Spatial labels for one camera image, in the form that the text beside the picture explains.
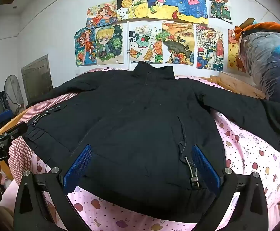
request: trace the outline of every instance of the bed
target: bed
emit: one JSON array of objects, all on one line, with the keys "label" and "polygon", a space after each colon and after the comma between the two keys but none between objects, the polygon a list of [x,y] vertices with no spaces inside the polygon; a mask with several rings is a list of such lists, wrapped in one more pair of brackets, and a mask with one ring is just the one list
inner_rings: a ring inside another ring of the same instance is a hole
[{"label": "bed", "polygon": [[[91,70],[90,72],[98,70],[108,71],[110,69],[112,68],[99,68]],[[217,86],[221,89],[228,89],[234,93],[245,94],[255,98],[264,98],[264,94],[260,90],[225,73],[220,73],[220,76],[212,76],[210,78],[198,78],[192,76],[176,76],[176,78],[196,79],[208,85]],[[16,119],[13,119],[5,125],[0,130],[0,133],[3,133],[5,130],[16,125],[19,121],[29,121],[32,117],[47,108],[75,95],[76,94],[74,93],[65,94],[30,107]],[[227,166],[239,174],[249,175],[253,171],[259,172],[267,197],[270,230],[272,230],[279,221],[277,203],[280,201],[280,153],[276,152],[275,149],[270,147],[265,141],[227,120],[221,113],[215,112],[214,118],[220,136],[224,142]],[[38,174],[50,170],[50,168],[34,152],[32,152],[32,150],[30,150],[22,137],[13,141],[9,153],[10,175],[13,175],[15,179],[12,185],[14,190],[17,190],[17,184],[20,183],[23,171],[31,170],[34,174]],[[50,196],[47,193],[45,196],[54,220],[57,225],[63,227],[63,224],[52,205]],[[219,225],[219,228],[224,227],[229,221],[238,196],[239,193],[234,195],[232,203]],[[144,230],[147,228],[150,228],[151,230],[160,230],[160,227],[165,226],[167,229],[170,228],[179,231],[191,230],[195,226],[194,223],[177,223],[143,216],[106,202],[79,187],[77,187],[73,193],[70,193],[68,197],[74,207],[78,210],[80,216],[88,223],[92,230],[100,230],[100,226],[103,227],[103,230],[115,230],[115,228],[123,227],[133,227],[138,230],[141,228]]]}]

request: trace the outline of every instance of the blue gripper pad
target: blue gripper pad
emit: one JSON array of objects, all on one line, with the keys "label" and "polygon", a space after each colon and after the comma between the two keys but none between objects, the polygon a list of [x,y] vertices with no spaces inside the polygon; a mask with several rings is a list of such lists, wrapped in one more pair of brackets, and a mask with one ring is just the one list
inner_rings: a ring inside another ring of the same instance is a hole
[{"label": "blue gripper pad", "polygon": [[216,196],[219,195],[220,177],[197,145],[194,145],[191,149],[191,158],[200,172],[208,190]]},{"label": "blue gripper pad", "polygon": [[91,158],[92,149],[90,145],[87,145],[64,176],[63,192],[66,195],[75,190],[80,178],[84,175]]}]

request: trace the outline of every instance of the jacket collar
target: jacket collar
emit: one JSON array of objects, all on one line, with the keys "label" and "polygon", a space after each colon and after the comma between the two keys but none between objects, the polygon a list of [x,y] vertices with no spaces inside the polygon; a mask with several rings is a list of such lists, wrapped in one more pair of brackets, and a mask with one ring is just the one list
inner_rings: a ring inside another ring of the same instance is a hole
[{"label": "jacket collar", "polygon": [[174,72],[172,66],[164,66],[161,68],[154,68],[150,64],[144,61],[138,62],[138,65],[133,70],[134,76],[147,76],[148,74],[155,75],[155,77],[174,80]]}]

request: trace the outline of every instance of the metal screw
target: metal screw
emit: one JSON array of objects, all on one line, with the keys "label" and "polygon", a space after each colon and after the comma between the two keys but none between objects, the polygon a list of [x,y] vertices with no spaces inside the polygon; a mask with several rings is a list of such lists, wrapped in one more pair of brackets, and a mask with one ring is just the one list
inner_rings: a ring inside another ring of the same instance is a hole
[{"label": "metal screw", "polygon": [[255,178],[258,178],[260,175],[258,174],[258,172],[253,172],[252,175],[255,177]]},{"label": "metal screw", "polygon": [[230,169],[230,168],[228,168],[228,167],[226,167],[226,168],[224,169],[224,172],[226,172],[228,175],[230,175],[230,174],[232,174],[233,170]]},{"label": "metal screw", "polygon": [[30,174],[30,171],[29,171],[29,170],[26,170],[26,171],[23,173],[24,176],[28,176],[29,174]]},{"label": "metal screw", "polygon": [[56,174],[56,173],[59,172],[59,170],[60,170],[60,169],[59,169],[58,167],[53,167],[52,170],[51,170],[51,172],[54,173],[54,174]]}]

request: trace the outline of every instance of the poster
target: poster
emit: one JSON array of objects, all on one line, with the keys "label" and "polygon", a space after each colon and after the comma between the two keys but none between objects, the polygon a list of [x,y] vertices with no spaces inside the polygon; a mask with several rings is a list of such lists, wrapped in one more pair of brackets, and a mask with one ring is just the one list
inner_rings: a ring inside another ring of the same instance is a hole
[{"label": "poster", "polygon": [[88,8],[87,28],[97,28],[117,21],[117,0]]},{"label": "poster", "polygon": [[171,53],[166,63],[193,65],[194,35],[192,23],[162,23],[162,40]]},{"label": "poster", "polygon": [[237,70],[246,73],[243,62],[238,57],[238,41],[235,40],[233,30],[229,29],[228,71]]},{"label": "poster", "polygon": [[117,0],[117,20],[147,17],[147,0]]},{"label": "poster", "polygon": [[75,34],[76,65],[96,63],[95,29],[82,28]]},{"label": "poster", "polygon": [[210,0],[212,1],[210,15],[212,17],[232,22],[231,19],[231,7],[229,0]]},{"label": "poster", "polygon": [[208,24],[206,0],[179,0],[178,10],[181,20]]},{"label": "poster", "polygon": [[131,62],[162,63],[163,42],[161,22],[135,22],[130,24],[130,28],[132,29],[129,31]]},{"label": "poster", "polygon": [[223,70],[223,33],[197,25],[197,69]]},{"label": "poster", "polygon": [[124,63],[122,26],[107,25],[95,30],[97,64]]},{"label": "poster", "polygon": [[147,0],[147,3],[149,18],[178,18],[178,0]]}]

